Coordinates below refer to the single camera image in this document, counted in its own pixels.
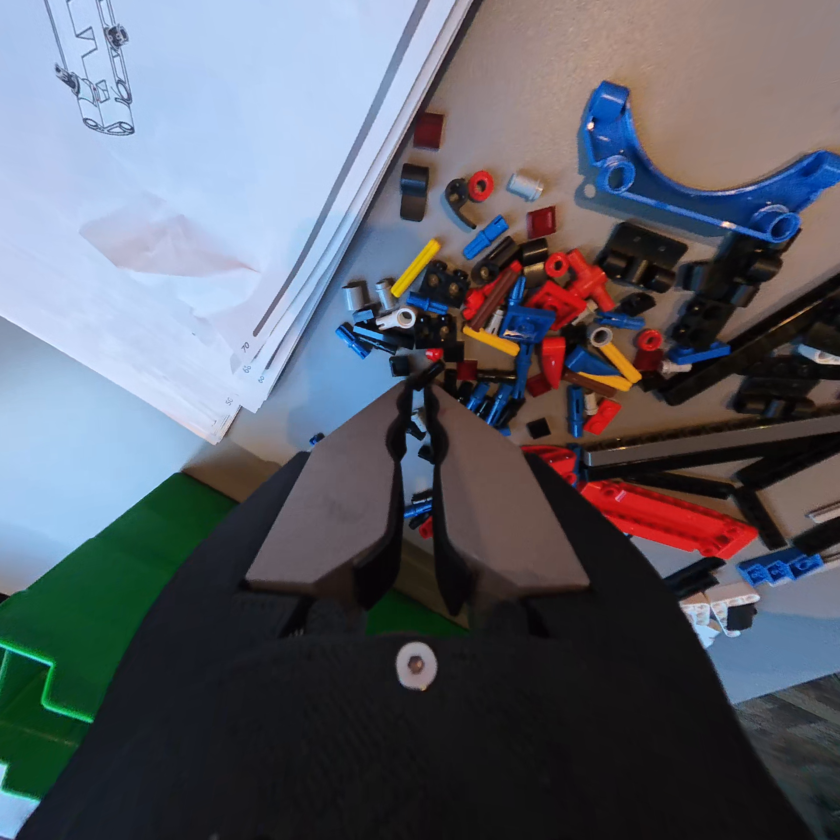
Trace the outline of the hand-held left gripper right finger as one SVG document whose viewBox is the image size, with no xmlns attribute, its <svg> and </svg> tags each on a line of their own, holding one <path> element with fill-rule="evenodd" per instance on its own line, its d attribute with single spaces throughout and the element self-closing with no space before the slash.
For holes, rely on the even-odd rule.
<svg viewBox="0 0 840 840">
<path fill-rule="evenodd" d="M 448 611 L 588 589 L 520 447 L 437 385 L 426 387 L 424 409 L 434 456 L 435 575 Z"/>
</svg>

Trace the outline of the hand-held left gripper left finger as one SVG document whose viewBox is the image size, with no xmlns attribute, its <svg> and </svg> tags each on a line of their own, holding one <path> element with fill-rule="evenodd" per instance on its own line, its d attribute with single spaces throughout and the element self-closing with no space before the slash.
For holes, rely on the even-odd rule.
<svg viewBox="0 0 840 840">
<path fill-rule="evenodd" d="M 406 385 L 317 443 L 246 574 L 258 592 L 367 611 L 400 569 Z"/>
</svg>

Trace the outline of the pile of small lego pieces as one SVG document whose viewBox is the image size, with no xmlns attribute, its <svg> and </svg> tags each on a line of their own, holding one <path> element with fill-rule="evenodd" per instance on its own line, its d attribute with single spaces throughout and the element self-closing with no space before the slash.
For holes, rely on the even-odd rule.
<svg viewBox="0 0 840 840">
<path fill-rule="evenodd" d="M 656 369 L 638 367 L 663 359 L 662 336 L 647 329 L 641 313 L 655 305 L 647 290 L 616 304 L 606 290 L 610 281 L 579 249 L 549 253 L 544 236 L 518 245 L 512 238 L 473 266 L 472 274 L 447 271 L 426 249 L 423 282 L 406 305 L 373 319 L 374 310 L 353 303 L 358 316 L 337 335 L 365 358 L 373 349 L 391 354 L 392 372 L 407 375 L 410 357 L 394 355 L 406 348 L 424 350 L 433 363 L 446 363 L 444 385 L 488 425 L 504 434 L 532 396 L 568 382 L 570 434 L 600 434 L 622 408 L 613 391 L 629 391 L 652 381 Z M 465 360 L 456 341 L 457 317 L 462 333 L 510 356 L 512 371 L 481 371 Z M 612 327 L 637 332 L 635 364 L 616 348 Z"/>
</svg>

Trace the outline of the grey desk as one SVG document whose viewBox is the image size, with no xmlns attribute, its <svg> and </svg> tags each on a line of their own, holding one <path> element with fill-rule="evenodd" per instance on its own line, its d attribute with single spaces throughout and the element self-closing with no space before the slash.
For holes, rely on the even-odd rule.
<svg viewBox="0 0 840 840">
<path fill-rule="evenodd" d="M 723 239 L 624 197 L 595 193 L 579 151 L 582 115 L 602 80 L 628 88 L 641 144 L 671 179 L 704 190 L 758 181 L 817 150 L 838 153 L 838 2 L 484 2 L 434 94 L 444 114 L 435 178 L 422 225 L 397 219 L 399 164 L 381 189 L 318 314 L 257 414 L 243 410 L 223 443 L 186 468 L 241 501 L 316 433 L 328 434 L 396 381 L 387 357 L 356 357 L 334 335 L 347 319 L 341 286 L 395 276 L 433 236 L 450 265 L 469 239 L 440 205 L 438 186 L 486 167 L 497 178 L 490 217 L 524 233 L 527 205 L 504 176 L 545 184 L 537 207 L 555 205 L 552 249 L 599 255 L 624 220 L 681 240 L 685 262 L 714 259 Z M 731 342 L 838 273 L 838 184 L 801 214 L 801 233 L 776 278 L 721 331 Z M 731 410 L 744 379 L 715 384 L 679 406 L 636 384 L 601 436 L 606 462 L 709 450 L 709 436 L 668 441 L 662 455 L 611 452 L 627 438 L 747 419 Z M 730 698 L 747 700 L 838 672 L 838 562 L 798 582 L 762 585 L 758 615 L 739 637 L 710 647 Z"/>
</svg>

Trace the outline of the red flat lego panel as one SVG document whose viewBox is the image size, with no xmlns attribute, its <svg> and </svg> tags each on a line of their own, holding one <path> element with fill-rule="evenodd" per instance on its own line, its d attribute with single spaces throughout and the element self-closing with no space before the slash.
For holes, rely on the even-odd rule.
<svg viewBox="0 0 840 840">
<path fill-rule="evenodd" d="M 729 560 L 759 536 L 745 521 L 623 481 L 591 481 L 581 494 L 624 534 L 704 557 Z"/>
</svg>

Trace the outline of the white lego connector pieces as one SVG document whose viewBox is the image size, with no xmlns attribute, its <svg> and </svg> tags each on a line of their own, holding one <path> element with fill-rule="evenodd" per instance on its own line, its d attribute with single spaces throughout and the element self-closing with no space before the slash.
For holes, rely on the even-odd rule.
<svg viewBox="0 0 840 840">
<path fill-rule="evenodd" d="M 739 637 L 750 630 L 758 613 L 760 594 L 743 582 L 716 584 L 679 601 L 701 646 L 718 637 Z"/>
</svg>

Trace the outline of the green plastic bin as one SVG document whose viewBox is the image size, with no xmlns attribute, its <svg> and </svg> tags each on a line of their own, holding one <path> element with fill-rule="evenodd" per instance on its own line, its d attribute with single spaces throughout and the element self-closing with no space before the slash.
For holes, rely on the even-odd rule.
<svg viewBox="0 0 840 840">
<path fill-rule="evenodd" d="M 67 766 L 161 589 L 235 506 L 175 474 L 2 601 L 2 835 Z"/>
</svg>

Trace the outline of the heap of long black beams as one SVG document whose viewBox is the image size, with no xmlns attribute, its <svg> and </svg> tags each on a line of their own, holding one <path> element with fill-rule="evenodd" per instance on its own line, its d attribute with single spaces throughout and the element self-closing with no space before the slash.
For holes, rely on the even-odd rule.
<svg viewBox="0 0 840 840">
<path fill-rule="evenodd" d="M 769 550 L 785 549 L 760 492 L 838 456 L 838 403 L 817 406 L 810 398 L 819 382 L 838 381 L 838 366 L 775 351 L 798 339 L 823 338 L 838 350 L 838 301 L 834 274 L 741 333 L 728 356 L 703 362 L 660 389 L 667 404 L 677 406 L 736 375 L 742 381 L 731 409 L 738 418 L 586 449 L 586 484 L 618 481 L 708 496 L 707 490 L 689 488 L 698 478 L 686 469 L 751 460 L 736 473 L 729 496 Z"/>
</svg>

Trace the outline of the blue small lego brick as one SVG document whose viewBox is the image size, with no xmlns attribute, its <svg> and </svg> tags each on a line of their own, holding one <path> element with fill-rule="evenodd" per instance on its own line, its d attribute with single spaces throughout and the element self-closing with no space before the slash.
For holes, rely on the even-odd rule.
<svg viewBox="0 0 840 840">
<path fill-rule="evenodd" d="M 741 577 L 752 587 L 782 585 L 819 571 L 820 554 L 804 554 L 797 548 L 783 549 L 738 563 Z"/>
</svg>

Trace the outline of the lego instruction booklet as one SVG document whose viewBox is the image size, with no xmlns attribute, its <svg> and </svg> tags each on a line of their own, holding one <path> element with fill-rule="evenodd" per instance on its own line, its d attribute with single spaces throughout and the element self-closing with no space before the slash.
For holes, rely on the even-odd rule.
<svg viewBox="0 0 840 840">
<path fill-rule="evenodd" d="M 2 318 L 209 443 L 473 2 L 2 2 Z"/>
</svg>

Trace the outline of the blue curved lego arch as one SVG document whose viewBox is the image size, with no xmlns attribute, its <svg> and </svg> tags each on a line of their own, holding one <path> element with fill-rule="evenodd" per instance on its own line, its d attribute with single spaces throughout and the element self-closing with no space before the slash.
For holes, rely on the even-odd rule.
<svg viewBox="0 0 840 840">
<path fill-rule="evenodd" d="M 839 183 L 839 157 L 829 150 L 805 154 L 762 180 L 722 190 L 683 185 L 648 157 L 634 123 L 631 92 L 603 80 L 582 114 L 582 148 L 595 171 L 597 192 L 664 212 L 724 235 L 757 238 L 773 245 L 794 237 L 802 212 Z"/>
</svg>

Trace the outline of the black lego bracket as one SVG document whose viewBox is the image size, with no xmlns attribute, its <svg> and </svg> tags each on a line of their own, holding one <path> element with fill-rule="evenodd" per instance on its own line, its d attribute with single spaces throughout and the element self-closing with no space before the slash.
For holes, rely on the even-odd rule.
<svg viewBox="0 0 840 840">
<path fill-rule="evenodd" d="M 595 264 L 614 282 L 664 293 L 676 281 L 676 268 L 688 245 L 629 222 L 616 225 Z"/>
</svg>

